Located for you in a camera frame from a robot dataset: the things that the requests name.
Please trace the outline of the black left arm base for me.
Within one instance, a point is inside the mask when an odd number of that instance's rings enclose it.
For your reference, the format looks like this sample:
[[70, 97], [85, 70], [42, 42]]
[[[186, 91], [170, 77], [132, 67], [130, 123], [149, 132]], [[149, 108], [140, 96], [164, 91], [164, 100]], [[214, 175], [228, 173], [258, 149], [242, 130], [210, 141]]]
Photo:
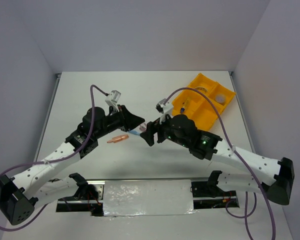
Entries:
[[86, 180], [79, 173], [69, 175], [75, 181], [73, 195], [64, 196], [57, 201], [57, 213], [89, 213], [93, 217], [103, 217], [105, 182]]

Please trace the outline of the pink highlighter pen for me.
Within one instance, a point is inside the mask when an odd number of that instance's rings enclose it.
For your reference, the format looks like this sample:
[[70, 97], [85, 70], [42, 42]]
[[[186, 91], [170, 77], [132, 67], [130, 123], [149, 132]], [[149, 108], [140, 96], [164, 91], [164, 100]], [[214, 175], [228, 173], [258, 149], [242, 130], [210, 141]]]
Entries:
[[141, 132], [144, 132], [144, 131], [147, 130], [147, 127], [146, 127], [145, 125], [141, 125], [141, 126], [139, 127], [139, 130], [140, 130]]

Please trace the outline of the blue highlighter pen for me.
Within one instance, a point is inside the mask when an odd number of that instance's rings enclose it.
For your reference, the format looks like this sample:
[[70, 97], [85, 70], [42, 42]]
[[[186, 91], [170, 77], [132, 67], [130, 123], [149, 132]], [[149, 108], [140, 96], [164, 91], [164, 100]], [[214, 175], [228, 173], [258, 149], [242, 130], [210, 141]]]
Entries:
[[135, 130], [131, 130], [129, 131], [130, 134], [135, 135], [135, 136], [140, 136], [140, 133], [138, 131]]

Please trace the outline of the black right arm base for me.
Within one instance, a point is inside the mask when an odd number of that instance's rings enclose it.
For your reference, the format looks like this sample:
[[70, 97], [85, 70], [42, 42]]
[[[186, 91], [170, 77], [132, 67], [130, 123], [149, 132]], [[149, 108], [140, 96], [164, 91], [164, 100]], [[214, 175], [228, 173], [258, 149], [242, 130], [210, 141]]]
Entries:
[[224, 191], [217, 187], [218, 177], [221, 173], [220, 170], [214, 170], [208, 178], [191, 180], [189, 190], [192, 193], [195, 210], [224, 209], [226, 204], [229, 208], [239, 207], [235, 191]]

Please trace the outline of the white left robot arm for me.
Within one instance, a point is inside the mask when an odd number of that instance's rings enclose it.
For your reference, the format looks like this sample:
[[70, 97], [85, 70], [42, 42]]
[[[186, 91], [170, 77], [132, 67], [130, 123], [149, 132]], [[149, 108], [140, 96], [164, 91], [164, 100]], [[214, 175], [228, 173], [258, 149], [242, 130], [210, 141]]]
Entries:
[[45, 159], [13, 177], [0, 176], [1, 212], [16, 226], [26, 221], [36, 208], [55, 200], [70, 196], [81, 200], [88, 195], [97, 199], [95, 187], [79, 173], [63, 179], [56, 175], [92, 152], [99, 138], [118, 129], [128, 132], [144, 122], [144, 118], [130, 113], [124, 105], [111, 114], [105, 114], [101, 107], [90, 108], [77, 129]]

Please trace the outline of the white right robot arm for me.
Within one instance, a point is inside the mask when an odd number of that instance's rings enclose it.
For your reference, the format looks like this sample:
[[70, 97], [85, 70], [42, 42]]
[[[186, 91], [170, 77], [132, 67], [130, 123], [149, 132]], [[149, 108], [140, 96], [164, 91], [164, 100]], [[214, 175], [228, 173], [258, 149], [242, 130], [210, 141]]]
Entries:
[[242, 172], [213, 170], [207, 182], [207, 190], [213, 196], [223, 191], [243, 191], [265, 194], [269, 201], [278, 205], [290, 203], [295, 172], [289, 158], [268, 158], [230, 146], [220, 136], [198, 129], [193, 120], [182, 114], [167, 116], [163, 122], [159, 119], [149, 122], [140, 136], [149, 146], [169, 140], [187, 148], [200, 160], [222, 163]]

